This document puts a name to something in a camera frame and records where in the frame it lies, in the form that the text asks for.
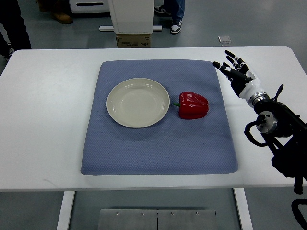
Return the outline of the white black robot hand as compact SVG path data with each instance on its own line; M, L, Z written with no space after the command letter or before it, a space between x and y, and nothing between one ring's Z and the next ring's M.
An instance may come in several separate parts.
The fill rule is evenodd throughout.
M221 64L214 61L212 64L227 77L237 97L245 99L250 107L254 107L261 100L269 99L261 87L260 79L246 62L228 50L225 53L230 66L225 62Z

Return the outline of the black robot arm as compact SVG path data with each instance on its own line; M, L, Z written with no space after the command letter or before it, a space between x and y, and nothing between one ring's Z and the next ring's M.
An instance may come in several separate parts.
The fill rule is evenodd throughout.
M282 90L283 85L275 97L264 96L252 104L258 117L246 125L244 134L254 145L269 147L272 166L285 177L294 178L294 192L302 194L307 178L307 124L277 101Z

